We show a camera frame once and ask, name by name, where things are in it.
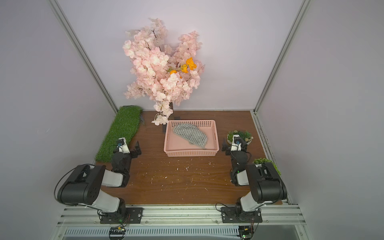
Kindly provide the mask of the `pink plastic basket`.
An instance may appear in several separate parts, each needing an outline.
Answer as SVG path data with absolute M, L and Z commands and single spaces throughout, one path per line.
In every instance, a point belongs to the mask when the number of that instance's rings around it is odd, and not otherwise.
M 164 152 L 168 157 L 210 157 L 219 151 L 214 120 L 174 120 L 167 124 Z

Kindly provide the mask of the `grey striped dishcloth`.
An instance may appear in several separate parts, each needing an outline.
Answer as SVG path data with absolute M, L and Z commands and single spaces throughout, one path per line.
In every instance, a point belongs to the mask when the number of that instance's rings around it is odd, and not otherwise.
M 173 128 L 173 133 L 190 144 L 204 149 L 208 142 L 207 135 L 193 124 L 178 124 Z

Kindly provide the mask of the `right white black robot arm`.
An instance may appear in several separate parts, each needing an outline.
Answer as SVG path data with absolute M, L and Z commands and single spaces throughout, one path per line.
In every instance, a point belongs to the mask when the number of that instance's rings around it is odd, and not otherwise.
M 233 207 L 221 207 L 223 223 L 261 223 L 261 208 L 285 200 L 288 196 L 279 172 L 271 162 L 251 161 L 251 154 L 241 144 L 223 144 L 222 151 L 231 157 L 231 183 L 250 188 Z

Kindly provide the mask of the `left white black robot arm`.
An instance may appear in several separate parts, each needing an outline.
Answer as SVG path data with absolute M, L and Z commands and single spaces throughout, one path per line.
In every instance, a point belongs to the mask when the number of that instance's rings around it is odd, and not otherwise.
M 125 188 L 130 180 L 132 159 L 142 154 L 140 144 L 130 150 L 125 138 L 117 141 L 111 161 L 111 170 L 105 165 L 78 165 L 67 174 L 69 177 L 59 189 L 55 199 L 68 206 L 85 206 L 98 210 L 101 224 L 139 224 L 143 208 L 127 208 L 124 199 L 113 197 L 101 187 Z

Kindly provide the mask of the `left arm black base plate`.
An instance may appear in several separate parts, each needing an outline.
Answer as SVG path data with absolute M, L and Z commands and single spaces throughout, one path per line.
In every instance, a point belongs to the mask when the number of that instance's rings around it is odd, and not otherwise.
M 119 209 L 114 213 L 98 213 L 101 224 L 140 224 L 143 217 L 143 208 Z

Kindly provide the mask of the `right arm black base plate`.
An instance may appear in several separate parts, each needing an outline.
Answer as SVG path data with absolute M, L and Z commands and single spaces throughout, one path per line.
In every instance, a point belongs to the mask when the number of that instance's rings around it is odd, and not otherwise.
M 237 207 L 220 208 L 222 222 L 225 224 L 262 223 L 261 209 L 253 212 L 244 212 Z

